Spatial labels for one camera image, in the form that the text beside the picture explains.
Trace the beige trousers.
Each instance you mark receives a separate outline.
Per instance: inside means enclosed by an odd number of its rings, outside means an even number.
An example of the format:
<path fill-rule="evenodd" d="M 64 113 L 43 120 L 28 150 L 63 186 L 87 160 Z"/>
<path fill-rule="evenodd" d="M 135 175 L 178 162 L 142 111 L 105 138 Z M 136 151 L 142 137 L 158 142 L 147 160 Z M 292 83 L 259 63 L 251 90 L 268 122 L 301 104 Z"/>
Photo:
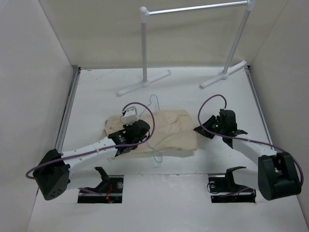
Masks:
<path fill-rule="evenodd" d="M 154 112 L 154 134 L 147 143 L 118 158 L 142 158 L 169 150 L 196 151 L 195 124 L 186 110 L 158 110 Z"/>

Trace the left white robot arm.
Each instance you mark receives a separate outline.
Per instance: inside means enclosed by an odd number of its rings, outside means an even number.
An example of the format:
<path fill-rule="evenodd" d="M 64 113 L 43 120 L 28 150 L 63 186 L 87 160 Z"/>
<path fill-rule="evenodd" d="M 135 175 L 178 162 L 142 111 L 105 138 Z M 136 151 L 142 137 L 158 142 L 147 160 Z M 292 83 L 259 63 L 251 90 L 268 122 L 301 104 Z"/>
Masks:
<path fill-rule="evenodd" d="M 33 177 L 45 200 L 50 201 L 67 189 L 77 189 L 83 177 L 76 173 L 102 159 L 115 158 L 135 150 L 139 143 L 150 136 L 150 125 L 138 120 L 131 125 L 124 125 L 117 132 L 104 139 L 75 150 L 58 152 L 48 151 L 39 165 L 33 170 Z"/>

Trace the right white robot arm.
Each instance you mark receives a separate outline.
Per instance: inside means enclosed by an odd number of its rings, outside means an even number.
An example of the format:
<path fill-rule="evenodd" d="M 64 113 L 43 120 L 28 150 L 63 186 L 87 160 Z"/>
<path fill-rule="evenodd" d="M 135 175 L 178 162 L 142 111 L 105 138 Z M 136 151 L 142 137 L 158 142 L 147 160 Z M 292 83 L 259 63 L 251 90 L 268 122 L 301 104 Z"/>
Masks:
<path fill-rule="evenodd" d="M 230 192 L 254 189 L 268 201 L 301 193 L 301 181 L 292 155 L 254 143 L 246 131 L 238 129 L 234 111 L 221 109 L 218 116 L 211 116 L 194 131 L 209 139 L 220 136 L 231 149 L 257 165 L 256 171 L 244 166 L 227 169 L 224 186 Z"/>

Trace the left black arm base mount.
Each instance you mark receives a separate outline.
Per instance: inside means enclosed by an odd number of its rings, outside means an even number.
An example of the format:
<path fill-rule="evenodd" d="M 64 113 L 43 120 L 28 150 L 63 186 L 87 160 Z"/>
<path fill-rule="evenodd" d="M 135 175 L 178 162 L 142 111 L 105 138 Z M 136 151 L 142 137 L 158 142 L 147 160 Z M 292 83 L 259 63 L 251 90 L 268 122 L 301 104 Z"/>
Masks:
<path fill-rule="evenodd" d="M 108 175 L 102 167 L 95 167 L 101 181 L 95 187 L 79 189 L 77 203 L 122 203 L 124 176 Z"/>

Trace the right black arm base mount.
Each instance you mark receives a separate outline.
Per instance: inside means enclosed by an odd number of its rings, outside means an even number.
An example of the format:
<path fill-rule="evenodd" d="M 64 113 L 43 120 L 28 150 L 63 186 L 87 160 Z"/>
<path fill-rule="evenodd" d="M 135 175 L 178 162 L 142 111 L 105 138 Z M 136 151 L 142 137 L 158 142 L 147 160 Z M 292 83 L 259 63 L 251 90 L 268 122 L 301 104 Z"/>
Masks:
<path fill-rule="evenodd" d="M 207 191 L 212 203 L 255 203 L 257 176 L 244 166 L 229 168 L 224 174 L 209 174 Z"/>

